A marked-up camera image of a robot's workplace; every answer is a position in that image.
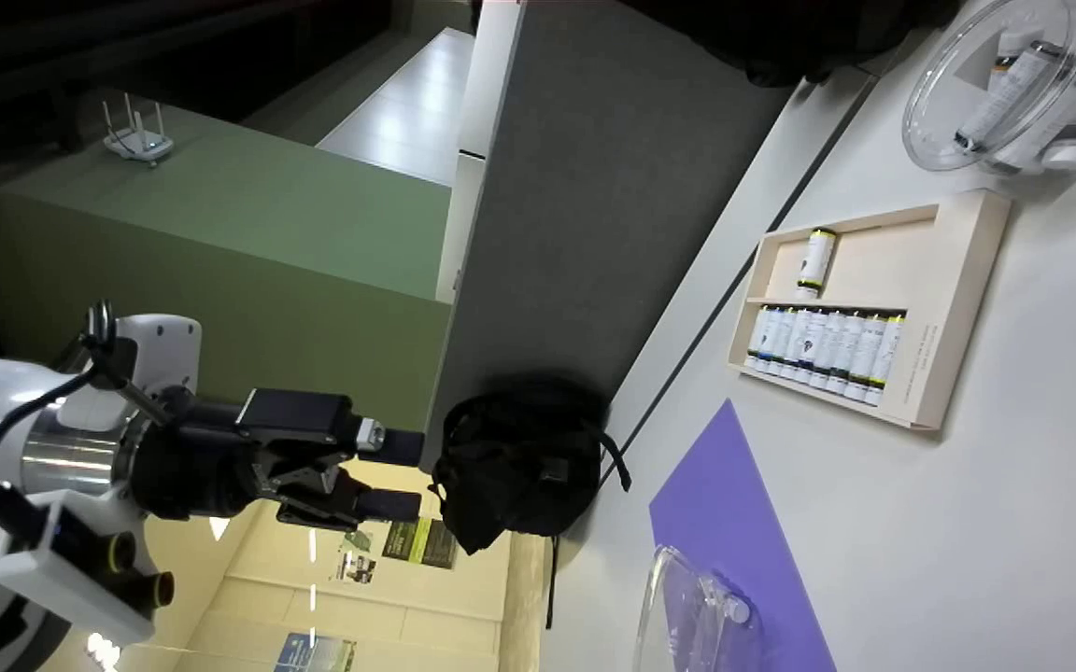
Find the transparent lid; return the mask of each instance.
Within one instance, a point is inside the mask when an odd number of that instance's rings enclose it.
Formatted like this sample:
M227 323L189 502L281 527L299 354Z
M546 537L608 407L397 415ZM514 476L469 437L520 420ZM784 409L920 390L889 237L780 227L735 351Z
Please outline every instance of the transparent lid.
M748 596L697 570L676 547L658 547L637 672L743 672L758 669L761 636Z
M989 0L925 64L906 145L932 173L967 169L1021 137L1074 69L1076 0Z

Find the shelf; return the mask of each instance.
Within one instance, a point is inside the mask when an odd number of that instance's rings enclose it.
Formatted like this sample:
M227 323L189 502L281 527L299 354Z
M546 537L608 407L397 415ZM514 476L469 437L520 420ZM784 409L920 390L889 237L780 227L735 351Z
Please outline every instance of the shelf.
M814 225L836 231L818 300L796 300L801 262L814 227L765 234L729 359L752 381L917 433L941 433L1009 210L1002 195L977 191L937 204ZM743 364L761 306L906 315L884 402L867 407Z

